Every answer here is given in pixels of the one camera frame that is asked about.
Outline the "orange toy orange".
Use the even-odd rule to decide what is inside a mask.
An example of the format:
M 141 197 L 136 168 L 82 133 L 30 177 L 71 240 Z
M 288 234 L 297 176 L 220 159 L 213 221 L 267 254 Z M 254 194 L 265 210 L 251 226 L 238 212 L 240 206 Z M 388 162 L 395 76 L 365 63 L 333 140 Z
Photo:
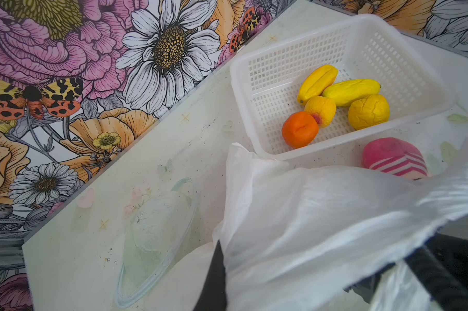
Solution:
M 289 116 L 281 130 L 285 143 L 293 149 L 309 145 L 318 132 L 319 125 L 317 121 L 305 111 Z

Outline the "peach toy fruit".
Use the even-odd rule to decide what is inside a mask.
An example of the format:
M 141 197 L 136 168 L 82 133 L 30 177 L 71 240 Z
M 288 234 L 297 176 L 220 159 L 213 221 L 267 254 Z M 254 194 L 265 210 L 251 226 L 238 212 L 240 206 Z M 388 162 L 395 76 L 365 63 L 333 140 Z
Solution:
M 332 123 L 336 110 L 335 101 L 322 96 L 312 97 L 305 104 L 305 111 L 313 116 L 319 128 L 325 128 Z

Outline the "yellow toy corn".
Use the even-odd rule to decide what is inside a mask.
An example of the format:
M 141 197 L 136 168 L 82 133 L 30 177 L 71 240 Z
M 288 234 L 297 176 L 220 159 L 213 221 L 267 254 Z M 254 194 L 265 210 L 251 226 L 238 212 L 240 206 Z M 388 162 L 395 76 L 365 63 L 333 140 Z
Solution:
M 354 101 L 379 94 L 381 84 L 372 79 L 347 80 L 326 88 L 323 97 L 332 99 L 336 106 L 350 106 Z

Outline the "pink toy food piece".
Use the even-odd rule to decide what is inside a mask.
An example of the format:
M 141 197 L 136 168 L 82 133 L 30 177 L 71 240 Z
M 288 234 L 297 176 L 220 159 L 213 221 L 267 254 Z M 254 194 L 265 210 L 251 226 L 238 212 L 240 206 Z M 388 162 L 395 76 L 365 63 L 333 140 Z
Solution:
M 407 141 L 393 137 L 368 143 L 362 152 L 362 166 L 409 180 L 428 177 L 426 162 L 420 150 Z

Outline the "yellow toy lemon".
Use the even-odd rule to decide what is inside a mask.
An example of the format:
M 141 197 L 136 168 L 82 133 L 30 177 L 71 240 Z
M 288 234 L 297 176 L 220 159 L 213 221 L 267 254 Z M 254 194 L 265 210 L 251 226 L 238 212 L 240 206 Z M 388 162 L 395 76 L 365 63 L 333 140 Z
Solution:
M 348 111 L 348 120 L 355 130 L 362 130 L 388 122 L 390 108 L 381 94 L 370 95 L 354 101 Z

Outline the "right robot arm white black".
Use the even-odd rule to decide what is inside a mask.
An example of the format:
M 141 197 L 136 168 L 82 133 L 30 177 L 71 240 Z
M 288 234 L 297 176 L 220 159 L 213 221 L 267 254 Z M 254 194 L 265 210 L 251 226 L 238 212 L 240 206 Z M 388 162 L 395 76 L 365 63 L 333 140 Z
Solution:
M 371 310 L 468 310 L 468 240 L 437 233 L 345 291 Z

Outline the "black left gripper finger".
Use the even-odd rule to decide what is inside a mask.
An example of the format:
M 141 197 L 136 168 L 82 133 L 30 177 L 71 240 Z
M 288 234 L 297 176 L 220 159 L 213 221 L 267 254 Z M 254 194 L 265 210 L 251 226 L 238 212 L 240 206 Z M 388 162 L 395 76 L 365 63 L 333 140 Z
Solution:
M 224 254 L 218 241 L 200 297 L 193 311 L 226 311 L 226 269 Z

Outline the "white plastic bag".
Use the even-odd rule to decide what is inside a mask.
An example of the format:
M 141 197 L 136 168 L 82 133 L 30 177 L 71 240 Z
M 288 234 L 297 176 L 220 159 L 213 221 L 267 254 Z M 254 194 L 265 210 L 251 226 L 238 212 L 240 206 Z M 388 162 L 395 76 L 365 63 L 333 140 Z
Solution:
M 468 215 L 468 139 L 426 180 L 358 167 L 292 168 L 229 148 L 224 218 L 145 299 L 146 310 L 193 310 L 219 241 L 227 310 L 319 310 Z

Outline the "yellow toy banana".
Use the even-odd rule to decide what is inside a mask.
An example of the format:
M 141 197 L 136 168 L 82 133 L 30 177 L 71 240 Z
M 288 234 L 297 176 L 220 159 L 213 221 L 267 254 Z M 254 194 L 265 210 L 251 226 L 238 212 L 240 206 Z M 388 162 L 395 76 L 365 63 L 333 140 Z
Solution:
M 310 98 L 320 96 L 326 88 L 334 83 L 338 73 L 339 71 L 331 65 L 317 68 L 300 87 L 297 102 L 304 106 Z

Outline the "aluminium corner post left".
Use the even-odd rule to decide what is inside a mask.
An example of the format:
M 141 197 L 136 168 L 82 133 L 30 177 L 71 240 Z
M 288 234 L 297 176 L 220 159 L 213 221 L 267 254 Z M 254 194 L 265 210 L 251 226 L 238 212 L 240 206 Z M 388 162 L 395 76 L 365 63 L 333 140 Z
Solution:
M 22 238 L 0 239 L 0 268 L 13 268 L 24 265 Z

